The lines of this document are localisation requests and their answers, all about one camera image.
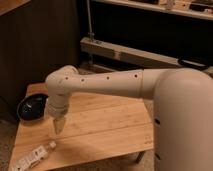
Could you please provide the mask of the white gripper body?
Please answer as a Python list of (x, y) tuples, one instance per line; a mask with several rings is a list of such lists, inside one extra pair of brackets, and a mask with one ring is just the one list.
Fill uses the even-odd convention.
[(64, 106), (64, 107), (54, 107), (50, 104), (45, 105), (45, 112), (51, 116), (52, 118), (61, 118), (64, 117), (67, 112), (68, 112), (69, 107)]

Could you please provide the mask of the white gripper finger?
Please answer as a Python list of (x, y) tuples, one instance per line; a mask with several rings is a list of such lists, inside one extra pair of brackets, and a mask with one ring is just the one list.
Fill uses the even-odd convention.
[(60, 133), (59, 121), (60, 120), (58, 118), (53, 119), (53, 125), (54, 125), (55, 134), (59, 134)]
[(59, 121), (59, 133), (61, 133), (66, 123), (66, 117), (61, 117)]

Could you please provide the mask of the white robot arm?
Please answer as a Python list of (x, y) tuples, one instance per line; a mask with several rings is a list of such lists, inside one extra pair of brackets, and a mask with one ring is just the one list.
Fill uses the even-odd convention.
[(75, 92), (153, 101), (154, 170), (213, 171), (213, 77), (191, 68), (81, 75), (71, 65), (50, 73), (45, 110), (67, 114)]

